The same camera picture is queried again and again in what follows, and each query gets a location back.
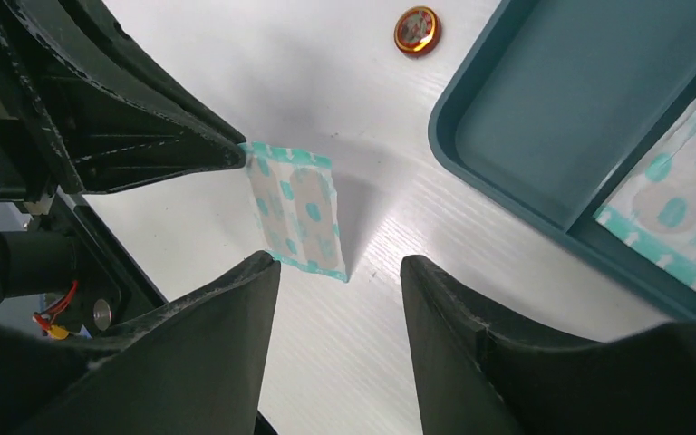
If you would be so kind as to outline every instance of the round tin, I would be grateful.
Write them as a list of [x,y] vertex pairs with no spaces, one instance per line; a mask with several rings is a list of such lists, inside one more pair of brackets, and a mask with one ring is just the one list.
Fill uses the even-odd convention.
[[419,57],[429,53],[441,38],[441,23],[436,14],[425,6],[405,12],[396,23],[393,39],[402,53]]

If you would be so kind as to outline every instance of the teal tray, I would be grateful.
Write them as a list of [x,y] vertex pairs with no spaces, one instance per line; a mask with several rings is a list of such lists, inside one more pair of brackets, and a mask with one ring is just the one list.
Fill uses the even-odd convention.
[[431,114],[448,169],[676,319],[696,292],[594,213],[696,96],[696,0],[504,0]]

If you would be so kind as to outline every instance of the red wire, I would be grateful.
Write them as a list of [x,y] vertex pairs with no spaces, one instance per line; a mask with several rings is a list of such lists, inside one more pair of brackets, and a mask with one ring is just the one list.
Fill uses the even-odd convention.
[[[35,321],[42,327],[42,329],[44,329],[45,331],[49,331],[49,329],[54,324],[54,320],[57,318],[57,315],[65,311],[65,309],[68,308],[68,305],[71,304],[71,301],[73,300],[73,297],[76,295],[76,290],[78,290],[78,288],[79,281],[73,280],[71,289],[68,290],[68,293],[63,297],[63,299],[60,300],[60,302],[57,302],[56,304],[50,306],[41,313],[34,314]],[[43,318],[43,316],[46,314],[52,315],[52,319],[50,319],[49,322],[47,322],[46,319]]]

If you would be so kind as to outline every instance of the bandage pad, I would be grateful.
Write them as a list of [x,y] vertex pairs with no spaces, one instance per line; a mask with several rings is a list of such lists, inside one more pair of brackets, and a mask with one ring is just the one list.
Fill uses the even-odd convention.
[[258,227],[270,254],[305,272],[347,281],[332,162],[304,150],[241,144]]
[[597,221],[696,291],[696,99],[606,201]]

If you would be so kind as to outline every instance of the cable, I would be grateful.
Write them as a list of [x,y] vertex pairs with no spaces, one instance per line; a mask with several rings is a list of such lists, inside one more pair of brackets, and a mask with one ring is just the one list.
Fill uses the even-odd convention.
[[[41,329],[45,330],[47,333],[50,333],[53,328],[57,328],[57,326],[54,325],[54,321],[57,319],[57,316],[61,314],[63,311],[65,311],[66,308],[68,308],[68,305],[71,304],[71,301],[73,300],[73,297],[76,295],[76,291],[79,289],[79,281],[78,280],[73,280],[73,284],[71,286],[71,289],[68,290],[68,293],[60,299],[58,302],[54,303],[52,306],[49,308],[43,310],[41,313],[34,313],[34,320],[41,326]],[[46,320],[45,316],[51,316],[49,320]]]

